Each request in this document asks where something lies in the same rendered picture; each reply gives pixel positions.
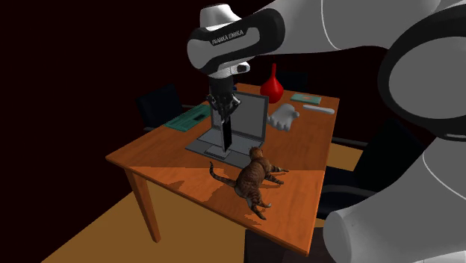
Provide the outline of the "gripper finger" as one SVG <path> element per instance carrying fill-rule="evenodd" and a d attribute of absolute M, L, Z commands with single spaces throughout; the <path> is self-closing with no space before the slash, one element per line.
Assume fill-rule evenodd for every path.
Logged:
<path fill-rule="evenodd" d="M 227 93 L 226 94 L 226 116 L 230 117 L 240 104 L 241 104 L 241 101 L 234 95 L 234 93 Z"/>
<path fill-rule="evenodd" d="M 223 152 L 227 152 L 232 144 L 231 120 L 226 109 L 211 95 L 206 97 L 211 109 L 216 111 L 220 117 L 221 146 Z"/>

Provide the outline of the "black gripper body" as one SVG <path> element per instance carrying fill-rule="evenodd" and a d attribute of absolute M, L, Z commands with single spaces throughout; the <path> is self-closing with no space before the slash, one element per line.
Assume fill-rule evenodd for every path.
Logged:
<path fill-rule="evenodd" d="M 234 79 L 232 76 L 226 78 L 209 77 L 210 94 L 215 102 L 220 104 L 230 104 L 233 96 Z"/>

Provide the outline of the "grey open laptop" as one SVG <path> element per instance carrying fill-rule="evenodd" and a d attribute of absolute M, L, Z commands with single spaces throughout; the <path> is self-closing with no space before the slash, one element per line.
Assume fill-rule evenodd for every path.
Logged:
<path fill-rule="evenodd" d="M 249 150 L 262 147 L 266 137 L 268 98 L 266 96 L 235 91 L 240 105 L 231 114 L 232 144 L 223 149 L 221 117 L 211 110 L 211 127 L 186 149 L 243 169 L 250 163 Z"/>

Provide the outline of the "red long-necked vase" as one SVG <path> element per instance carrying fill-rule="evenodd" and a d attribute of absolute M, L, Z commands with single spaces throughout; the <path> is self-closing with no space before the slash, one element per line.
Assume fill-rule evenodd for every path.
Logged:
<path fill-rule="evenodd" d="M 268 97 L 270 104 L 277 103 L 284 93 L 283 86 L 276 78 L 276 63 L 272 64 L 270 77 L 261 85 L 260 94 Z"/>

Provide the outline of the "large teal book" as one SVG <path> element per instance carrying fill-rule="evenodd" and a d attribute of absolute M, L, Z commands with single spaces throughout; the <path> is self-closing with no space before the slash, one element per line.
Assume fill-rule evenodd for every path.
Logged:
<path fill-rule="evenodd" d="M 164 125 L 168 128 L 178 130 L 180 132 L 187 132 L 197 124 L 201 123 L 204 119 L 211 114 L 211 107 L 209 105 L 197 105 L 189 111 L 177 116 Z"/>

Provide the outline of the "brown tabby cat figure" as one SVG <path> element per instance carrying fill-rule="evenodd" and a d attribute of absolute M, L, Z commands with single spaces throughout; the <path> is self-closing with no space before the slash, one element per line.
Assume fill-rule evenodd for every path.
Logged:
<path fill-rule="evenodd" d="M 240 171 L 236 180 L 218 176 L 214 172 L 214 165 L 211 161 L 209 173 L 214 179 L 234 188 L 234 192 L 239 197 L 246 200 L 248 207 L 260 219 L 266 220 L 266 217 L 258 210 L 258 206 L 262 208 L 270 208 L 271 204 L 264 203 L 259 188 L 264 180 L 283 185 L 284 182 L 277 179 L 273 173 L 287 173 L 288 170 L 271 164 L 270 161 L 264 157 L 263 150 L 256 146 L 249 149 L 249 158 L 250 163 Z"/>

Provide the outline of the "white glove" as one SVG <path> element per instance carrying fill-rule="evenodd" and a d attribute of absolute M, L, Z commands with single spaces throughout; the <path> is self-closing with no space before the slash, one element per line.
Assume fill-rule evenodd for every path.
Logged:
<path fill-rule="evenodd" d="M 267 117 L 267 124 L 279 131 L 289 132 L 293 121 L 299 117 L 291 104 L 282 104 L 271 116 Z"/>

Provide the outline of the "dark blue chair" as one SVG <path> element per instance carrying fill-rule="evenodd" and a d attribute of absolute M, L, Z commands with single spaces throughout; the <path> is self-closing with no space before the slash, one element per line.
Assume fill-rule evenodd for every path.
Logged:
<path fill-rule="evenodd" d="M 174 84 L 167 84 L 157 90 L 135 99 L 144 124 L 144 131 L 150 132 L 164 123 L 195 108 L 195 105 L 183 105 L 180 102 Z"/>

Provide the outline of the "orange wooden table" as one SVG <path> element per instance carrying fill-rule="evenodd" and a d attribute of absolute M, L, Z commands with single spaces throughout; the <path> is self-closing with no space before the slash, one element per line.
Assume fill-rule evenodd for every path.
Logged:
<path fill-rule="evenodd" d="M 264 201 L 272 205 L 262 209 L 265 220 L 260 220 L 230 187 L 213 179 L 208 170 L 213 164 L 215 173 L 234 179 L 240 168 L 187 150 L 189 143 L 209 130 L 210 118 L 186 132 L 160 126 L 106 159 L 124 169 L 154 241 L 160 241 L 161 236 L 149 182 L 307 256 L 336 116 L 307 111 L 298 102 L 293 106 L 299 117 L 290 131 L 266 127 L 264 155 L 287 172 L 278 176 L 283 185 L 265 182 L 261 186 Z"/>

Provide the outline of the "small teal book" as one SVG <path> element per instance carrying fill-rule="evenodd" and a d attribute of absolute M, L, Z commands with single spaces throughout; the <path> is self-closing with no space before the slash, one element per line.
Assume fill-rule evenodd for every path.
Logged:
<path fill-rule="evenodd" d="M 322 98 L 319 96 L 312 96 L 312 95 L 304 94 L 304 93 L 295 93 L 290 98 L 291 101 L 302 102 L 302 103 L 307 103 L 311 105 L 319 105 L 321 102 L 321 99 Z"/>

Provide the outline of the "grey remote control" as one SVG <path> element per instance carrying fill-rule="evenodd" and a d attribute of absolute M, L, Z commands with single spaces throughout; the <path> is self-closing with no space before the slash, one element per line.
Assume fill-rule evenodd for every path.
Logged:
<path fill-rule="evenodd" d="M 335 113 L 335 110 L 332 109 L 332 108 L 323 108 L 323 107 L 319 107 L 319 106 L 316 106 L 316 105 L 303 105 L 302 107 L 305 110 L 316 111 L 316 112 L 320 112 L 320 113 L 324 113 L 324 114 L 334 114 Z"/>

